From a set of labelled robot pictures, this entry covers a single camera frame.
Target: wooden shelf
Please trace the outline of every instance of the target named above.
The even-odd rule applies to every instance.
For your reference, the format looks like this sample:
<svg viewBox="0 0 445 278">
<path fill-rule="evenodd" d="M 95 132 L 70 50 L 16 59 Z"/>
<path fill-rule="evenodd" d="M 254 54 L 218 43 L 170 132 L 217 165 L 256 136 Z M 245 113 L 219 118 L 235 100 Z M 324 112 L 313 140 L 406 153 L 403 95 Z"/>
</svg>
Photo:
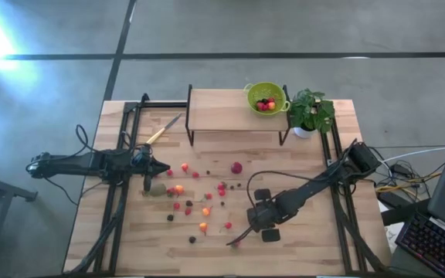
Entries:
<svg viewBox="0 0 445 278">
<path fill-rule="evenodd" d="M 191 131 L 286 131 L 285 112 L 262 116 L 248 106 L 244 90 L 193 89 L 189 104 Z"/>
</svg>

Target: wooden tabletop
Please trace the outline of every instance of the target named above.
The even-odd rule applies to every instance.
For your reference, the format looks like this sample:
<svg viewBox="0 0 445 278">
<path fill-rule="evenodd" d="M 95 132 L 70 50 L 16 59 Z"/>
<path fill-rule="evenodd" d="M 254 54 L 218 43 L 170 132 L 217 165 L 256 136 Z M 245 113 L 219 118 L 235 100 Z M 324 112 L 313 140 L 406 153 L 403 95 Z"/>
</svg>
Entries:
<svg viewBox="0 0 445 278">
<path fill-rule="evenodd" d="M 348 146 L 355 138 L 361 141 L 353 102 L 334 102 L 342 146 Z M 95 148 L 116 146 L 123 105 L 122 101 L 104 103 Z M 145 142 L 180 111 L 183 109 L 143 109 L 138 143 Z M 183 185 L 185 194 L 175 199 L 167 196 L 144 197 L 141 194 L 142 177 L 131 179 L 117 275 L 283 276 L 344 273 L 329 190 L 308 200 L 297 216 L 279 226 L 281 241 L 264 243 L 260 234 L 252 232 L 239 248 L 225 246 L 248 227 L 246 209 L 251 204 L 244 185 L 252 173 L 278 170 L 314 177 L 325 169 L 319 134 L 309 139 L 290 134 L 284 146 L 280 147 L 275 133 L 208 132 L 197 134 L 195 146 L 190 147 L 184 123 L 185 119 L 180 118 L 153 144 L 156 159 L 171 165 L 174 171 L 172 177 L 164 173 L 153 182 L 165 183 L 168 187 Z M 229 166 L 234 161 L 243 165 L 243 172 L 239 175 L 230 171 Z M 180 168 L 185 162 L 189 164 L 188 174 Z M 192 171 L 197 171 L 200 178 L 192 178 Z M 87 178 L 84 190 L 98 181 L 97 178 Z M 215 190 L 220 181 L 236 188 L 220 197 Z M 302 184 L 302 181 L 293 178 L 260 175 L 252 181 L 251 190 L 270 188 L 275 194 Z M 214 195 L 213 200 L 201 202 L 207 192 Z M 106 195 L 107 186 L 101 185 L 87 192 L 80 200 L 65 270 L 76 266 L 96 241 Z M 353 199 L 363 238 L 381 261 L 389 265 L 390 251 L 372 185 L 358 183 Z M 183 212 L 186 200 L 194 202 L 193 213 L 188 216 Z M 220 205 L 221 201 L 226 203 L 224 207 Z M 182 209 L 175 212 L 173 222 L 168 222 L 166 217 L 172 213 L 174 202 L 180 202 Z M 202 216 L 202 208 L 210 206 L 213 206 L 211 215 Z M 208 223 L 206 236 L 199 231 L 200 222 Z M 233 227 L 219 231 L 225 222 L 231 222 Z M 195 236 L 197 242 L 190 244 L 189 236 Z M 348 245 L 355 266 L 351 239 Z M 109 257 L 106 255 L 103 266 L 107 267 L 108 263 Z"/>
<path fill-rule="evenodd" d="M 285 112 L 259 115 L 249 108 L 244 90 L 192 89 L 189 111 L 192 131 L 285 131 Z"/>
</svg>

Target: concrete floor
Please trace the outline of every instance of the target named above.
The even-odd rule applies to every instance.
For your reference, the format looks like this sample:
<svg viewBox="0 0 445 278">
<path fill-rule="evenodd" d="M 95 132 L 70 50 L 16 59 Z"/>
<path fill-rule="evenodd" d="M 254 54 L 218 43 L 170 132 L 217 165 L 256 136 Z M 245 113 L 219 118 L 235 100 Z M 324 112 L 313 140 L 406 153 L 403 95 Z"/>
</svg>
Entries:
<svg viewBox="0 0 445 278">
<path fill-rule="evenodd" d="M 128 0 L 0 1 L 0 54 L 115 53 Z M 126 53 L 445 52 L 445 0 L 139 0 Z M 39 191 L 15 199 L 0 277 L 57 274 L 76 208 L 24 167 L 41 151 L 93 136 L 112 60 L 0 61 L 0 180 Z M 305 87 L 355 101 L 364 141 L 392 157 L 445 145 L 445 59 L 123 61 L 113 100 L 184 100 L 194 87 Z M 445 151 L 406 159 L 420 173 Z M 54 180 L 78 199 L 83 178 Z"/>
</svg>

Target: white pot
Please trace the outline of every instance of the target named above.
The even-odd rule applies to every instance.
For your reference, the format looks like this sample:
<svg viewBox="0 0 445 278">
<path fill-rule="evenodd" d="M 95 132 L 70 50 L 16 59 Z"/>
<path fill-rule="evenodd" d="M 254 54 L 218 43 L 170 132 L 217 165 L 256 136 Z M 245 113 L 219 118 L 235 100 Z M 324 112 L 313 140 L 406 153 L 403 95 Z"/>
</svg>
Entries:
<svg viewBox="0 0 445 278">
<path fill-rule="evenodd" d="M 301 127 L 293 127 L 293 132 L 298 136 L 301 137 L 303 139 L 307 139 L 310 138 L 316 130 L 314 131 L 306 131 L 305 129 L 301 128 Z"/>
</svg>

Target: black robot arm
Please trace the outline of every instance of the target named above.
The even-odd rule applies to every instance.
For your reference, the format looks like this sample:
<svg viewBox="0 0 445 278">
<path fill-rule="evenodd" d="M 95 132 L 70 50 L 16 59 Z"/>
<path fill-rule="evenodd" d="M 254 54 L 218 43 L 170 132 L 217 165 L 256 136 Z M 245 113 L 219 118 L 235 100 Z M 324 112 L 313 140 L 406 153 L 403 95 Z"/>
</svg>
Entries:
<svg viewBox="0 0 445 278">
<path fill-rule="evenodd" d="M 33 178 L 50 178 L 54 175 L 86 175 L 102 178 L 114 184 L 121 183 L 130 175 L 144 175 L 144 190 L 151 189 L 151 177 L 169 170 L 170 166 L 151 156 L 151 145 L 133 150 L 117 149 L 91 151 L 82 155 L 51 155 L 44 152 L 34 157 L 27 166 Z"/>
<path fill-rule="evenodd" d="M 337 160 L 329 166 L 326 171 L 315 178 L 311 178 L 309 182 L 299 188 L 283 191 L 274 197 L 270 197 L 270 191 L 268 189 L 257 189 L 254 195 L 258 202 L 255 204 L 255 207 L 246 210 L 250 228 L 255 232 L 264 229 L 264 241 L 279 240 L 280 237 L 275 236 L 277 230 L 272 228 L 276 224 L 284 223 L 293 218 L 307 199 L 329 186 L 354 184 L 357 180 L 366 178 L 373 173 L 380 164 L 365 144 L 356 144 L 354 142 L 345 151 L 341 159 Z M 375 256 L 360 236 L 358 230 L 353 228 L 353 225 L 349 222 L 348 216 L 346 216 L 342 208 L 339 209 L 339 212 L 336 212 L 336 217 L 343 222 L 345 228 L 352 235 L 355 242 L 358 243 L 358 247 L 365 254 L 365 258 L 369 260 L 372 267 L 376 271 L 388 272 L 389 269 L 382 265 L 379 258 Z M 274 231 L 274 233 L 268 233 L 274 235 L 272 238 L 264 235 L 264 233 L 269 232 L 270 229 Z"/>
</svg>

